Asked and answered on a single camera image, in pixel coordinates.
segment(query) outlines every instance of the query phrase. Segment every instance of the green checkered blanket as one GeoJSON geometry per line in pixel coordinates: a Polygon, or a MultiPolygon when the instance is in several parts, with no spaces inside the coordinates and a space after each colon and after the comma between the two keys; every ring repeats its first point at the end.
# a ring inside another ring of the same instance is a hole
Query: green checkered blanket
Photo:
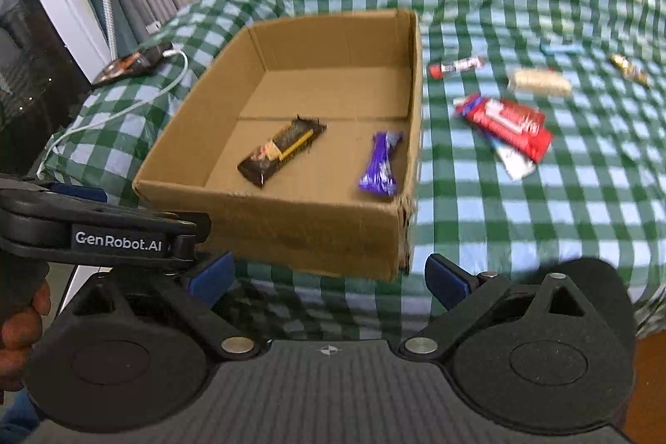
{"type": "MultiPolygon", "coordinates": [[[[488,64],[443,82],[424,78],[423,150],[414,269],[394,283],[318,278],[240,262],[217,310],[278,337],[405,337],[440,308],[423,280],[443,253],[466,270],[520,278],[546,261],[598,255],[617,266],[641,332],[666,327],[666,12],[662,0],[198,0],[150,40],[170,40],[191,60],[183,83],[102,129],[66,139],[51,154],[55,178],[104,188],[136,205],[131,180],[182,98],[242,26],[269,17],[411,7],[421,16],[424,65],[484,55],[488,64]],[[541,43],[574,42],[579,55],[546,57],[541,43]],[[649,74],[645,89],[607,61],[624,53],[649,74]],[[452,114],[458,97],[507,96],[507,74],[549,66],[572,97],[518,96],[546,115],[554,142],[537,171],[511,181],[487,141],[452,114]]],[[[153,96],[181,70],[92,94],[76,125],[96,123],[153,96]]]]}

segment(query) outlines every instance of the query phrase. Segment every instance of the metal screw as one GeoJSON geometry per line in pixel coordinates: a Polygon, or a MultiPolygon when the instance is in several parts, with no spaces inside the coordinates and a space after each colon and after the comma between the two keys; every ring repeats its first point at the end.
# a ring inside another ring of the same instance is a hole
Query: metal screw
{"type": "Polygon", "coordinates": [[[412,337],[405,341],[405,349],[412,354],[432,354],[437,343],[428,337],[412,337]]]}
{"type": "Polygon", "coordinates": [[[254,348],[254,341],[247,337],[229,337],[222,341],[221,347],[230,354],[247,354],[254,348]]]}

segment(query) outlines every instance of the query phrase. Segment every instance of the purple candy wrapper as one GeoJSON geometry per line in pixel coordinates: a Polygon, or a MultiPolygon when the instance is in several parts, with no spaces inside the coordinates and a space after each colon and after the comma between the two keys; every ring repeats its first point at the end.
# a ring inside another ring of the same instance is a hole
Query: purple candy wrapper
{"type": "Polygon", "coordinates": [[[402,139],[402,132],[377,132],[374,135],[374,149],[365,175],[358,187],[379,196],[395,196],[398,184],[391,173],[389,158],[391,152],[402,139]]]}

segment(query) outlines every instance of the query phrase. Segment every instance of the wooden floor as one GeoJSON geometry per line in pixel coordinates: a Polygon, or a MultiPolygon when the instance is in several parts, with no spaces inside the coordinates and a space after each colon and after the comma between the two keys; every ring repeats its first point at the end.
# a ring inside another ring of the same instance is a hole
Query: wooden floor
{"type": "Polygon", "coordinates": [[[625,433],[636,444],[666,444],[666,331],[639,341],[634,367],[625,433]]]}

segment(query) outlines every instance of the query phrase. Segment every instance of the finger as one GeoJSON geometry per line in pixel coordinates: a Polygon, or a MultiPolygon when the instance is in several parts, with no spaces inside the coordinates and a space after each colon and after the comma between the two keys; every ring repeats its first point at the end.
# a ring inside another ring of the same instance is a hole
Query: finger
{"type": "Polygon", "coordinates": [[[32,298],[32,306],[42,316],[46,316],[51,312],[51,289],[49,288],[49,283],[44,281],[35,297],[32,298]]]}
{"type": "Polygon", "coordinates": [[[0,350],[0,381],[16,380],[21,376],[30,355],[29,348],[0,350]]]}
{"type": "Polygon", "coordinates": [[[20,392],[23,389],[23,380],[0,380],[0,389],[5,392],[20,392]]]}
{"type": "Polygon", "coordinates": [[[42,334],[41,316],[33,308],[22,310],[2,325],[2,342],[8,350],[26,348],[42,334]]]}

